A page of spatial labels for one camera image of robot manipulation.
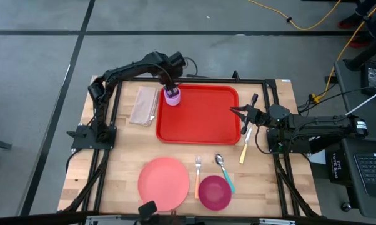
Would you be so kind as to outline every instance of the concrete floor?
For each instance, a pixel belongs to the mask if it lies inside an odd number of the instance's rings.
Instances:
[[[316,23],[333,2],[259,0],[281,9],[303,27]],[[79,31],[89,0],[0,0],[0,30]],[[352,14],[342,3],[316,30],[336,31],[338,20]],[[245,0],[96,1],[89,31],[294,31],[285,19]],[[151,51],[180,51],[194,58],[199,74],[243,78],[290,79],[297,104],[324,90],[324,76],[347,41],[346,36],[85,36],[64,101],[31,214],[56,211],[65,163],[92,75],[139,60]],[[34,161],[76,45],[76,35],[0,36],[0,217],[17,214]],[[344,58],[360,50],[348,49]],[[339,93],[334,87],[328,95]],[[310,115],[342,114],[342,98],[327,101]],[[312,167],[322,214],[331,219],[375,223],[357,210],[339,209],[345,189],[329,183],[325,168]]]

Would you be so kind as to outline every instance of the napkin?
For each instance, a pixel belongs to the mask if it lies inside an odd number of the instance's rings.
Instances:
[[[130,123],[143,126],[151,125],[156,110],[159,91],[154,87],[139,87],[134,107],[130,116]]]

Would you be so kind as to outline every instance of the yellow cable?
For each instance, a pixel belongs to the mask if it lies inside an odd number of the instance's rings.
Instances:
[[[376,11],[376,7],[370,12],[370,14],[367,16],[367,17],[370,17],[374,12]],[[359,27],[356,29],[356,31],[353,33],[352,37],[350,37],[349,41],[346,43],[345,47],[343,48],[343,50],[339,53],[338,55],[338,58],[337,58],[337,61],[340,59],[340,57],[342,56],[342,54],[344,53],[344,51],[346,50],[347,46],[352,42],[353,38],[355,37],[355,35],[357,34],[357,32],[360,30],[360,28],[362,28],[362,26],[364,25],[364,21],[362,23],[360,23]],[[332,70],[331,70],[331,73],[330,73],[330,76],[328,77],[328,81],[327,81],[327,85],[325,86],[325,91],[322,95],[320,96],[315,96],[313,97],[313,100],[316,102],[316,103],[319,103],[320,102],[320,99],[322,99],[325,94],[327,93],[327,90],[328,90],[328,86],[330,85],[330,80],[331,80],[331,77],[332,77],[332,74],[334,73],[334,67],[332,67]]]
[[[252,1],[252,0],[248,0],[250,1],[251,3],[254,3],[258,6],[262,6],[263,8],[266,8],[266,9],[270,9],[270,10],[273,10],[274,12],[280,14],[281,16],[283,16],[284,18],[288,19],[289,17],[287,15],[285,15],[284,13],[282,13],[281,11],[278,11],[276,9],[273,9],[271,7],[268,7],[268,6],[265,6],[263,4],[260,4],[258,2],[255,2],[255,1]],[[333,8],[316,24],[314,24],[313,26],[311,27],[308,27],[308,28],[301,28],[301,27],[298,27],[292,20],[289,21],[289,23],[291,23],[296,29],[298,30],[301,30],[301,31],[308,31],[310,29],[313,29],[315,27],[317,27],[318,25],[320,25],[322,22],[324,22],[324,20],[332,13],[332,11],[335,10],[335,8],[339,5],[339,3],[341,2],[341,0],[338,0],[337,3],[333,6]]]

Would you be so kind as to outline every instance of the pink plate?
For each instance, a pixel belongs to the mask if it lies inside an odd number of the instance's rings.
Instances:
[[[219,211],[230,204],[231,187],[220,176],[208,176],[199,185],[199,200],[208,209]]]
[[[189,175],[177,159],[160,157],[147,163],[138,178],[138,192],[143,203],[155,201],[157,211],[175,209],[186,198]]]

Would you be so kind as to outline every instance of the silver spoon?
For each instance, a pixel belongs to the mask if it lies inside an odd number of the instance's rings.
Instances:
[[[223,160],[223,157],[220,155],[220,154],[216,154],[215,155],[215,161],[218,165],[221,166],[221,169],[223,170],[223,173],[224,173],[224,177],[225,179],[227,180],[227,182],[230,184],[230,187],[231,187],[231,191],[233,193],[235,193],[235,187],[234,185],[232,184],[232,181],[230,179],[230,177],[228,176],[228,173],[227,171],[224,169],[224,160]]]

